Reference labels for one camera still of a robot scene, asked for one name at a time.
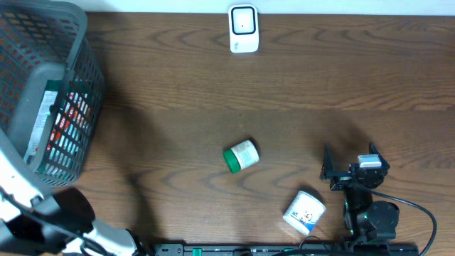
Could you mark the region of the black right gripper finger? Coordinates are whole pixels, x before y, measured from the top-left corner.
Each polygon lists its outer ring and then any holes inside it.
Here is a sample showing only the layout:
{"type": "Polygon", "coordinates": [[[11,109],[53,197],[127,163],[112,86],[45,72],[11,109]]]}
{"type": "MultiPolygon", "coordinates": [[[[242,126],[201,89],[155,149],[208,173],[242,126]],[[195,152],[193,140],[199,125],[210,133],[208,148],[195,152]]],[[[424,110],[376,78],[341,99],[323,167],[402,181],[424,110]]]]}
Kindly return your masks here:
{"type": "Polygon", "coordinates": [[[325,145],[323,154],[323,164],[319,178],[321,180],[329,180],[335,176],[335,168],[333,165],[333,157],[328,145],[325,145]]]}
{"type": "Polygon", "coordinates": [[[378,149],[376,148],[373,142],[369,143],[369,154],[380,155],[378,149]]]}

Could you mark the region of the white blue labelled jar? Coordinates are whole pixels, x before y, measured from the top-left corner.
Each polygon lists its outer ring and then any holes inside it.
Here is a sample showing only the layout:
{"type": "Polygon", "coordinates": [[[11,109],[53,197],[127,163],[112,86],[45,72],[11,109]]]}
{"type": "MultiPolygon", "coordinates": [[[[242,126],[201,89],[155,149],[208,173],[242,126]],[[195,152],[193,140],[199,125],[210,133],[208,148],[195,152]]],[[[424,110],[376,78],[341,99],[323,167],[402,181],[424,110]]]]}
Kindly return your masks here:
{"type": "Polygon", "coordinates": [[[309,235],[326,206],[307,192],[299,191],[283,215],[284,221],[304,235],[309,235]]]}

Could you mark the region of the green lid white jar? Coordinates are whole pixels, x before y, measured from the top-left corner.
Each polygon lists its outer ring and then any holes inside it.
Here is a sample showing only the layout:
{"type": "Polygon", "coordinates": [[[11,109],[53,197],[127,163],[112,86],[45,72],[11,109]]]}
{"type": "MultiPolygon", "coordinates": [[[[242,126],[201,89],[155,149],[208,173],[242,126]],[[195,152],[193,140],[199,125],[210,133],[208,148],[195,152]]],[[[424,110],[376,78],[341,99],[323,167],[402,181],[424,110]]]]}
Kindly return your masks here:
{"type": "Polygon", "coordinates": [[[256,164],[259,161],[259,153],[255,145],[247,139],[226,149],[223,152],[223,158],[229,170],[236,174],[256,164]]]}

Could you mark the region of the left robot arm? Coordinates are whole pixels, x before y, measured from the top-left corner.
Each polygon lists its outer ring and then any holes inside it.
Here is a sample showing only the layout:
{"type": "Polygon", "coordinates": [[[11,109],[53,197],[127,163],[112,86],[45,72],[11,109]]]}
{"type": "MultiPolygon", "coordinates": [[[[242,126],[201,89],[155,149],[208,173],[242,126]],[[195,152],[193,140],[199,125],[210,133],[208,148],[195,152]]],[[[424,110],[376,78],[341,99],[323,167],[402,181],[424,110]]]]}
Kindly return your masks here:
{"type": "Polygon", "coordinates": [[[96,219],[76,188],[55,192],[1,135],[1,251],[21,255],[155,255],[129,230],[96,219]]]}

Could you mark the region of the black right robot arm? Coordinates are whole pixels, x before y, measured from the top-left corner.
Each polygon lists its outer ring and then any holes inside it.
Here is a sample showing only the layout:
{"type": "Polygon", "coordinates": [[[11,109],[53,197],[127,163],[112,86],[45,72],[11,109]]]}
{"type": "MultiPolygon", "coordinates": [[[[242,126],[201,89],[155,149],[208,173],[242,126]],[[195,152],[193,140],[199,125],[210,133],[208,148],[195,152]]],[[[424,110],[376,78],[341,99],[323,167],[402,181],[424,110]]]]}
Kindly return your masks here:
{"type": "Polygon", "coordinates": [[[342,191],[345,196],[343,219],[352,235],[347,242],[351,250],[396,238],[399,208],[391,202],[373,200],[373,189],[383,183],[389,168],[373,143],[369,144],[369,153],[358,156],[346,171],[337,171],[330,148],[324,149],[320,179],[329,180],[330,190],[342,191]]]}

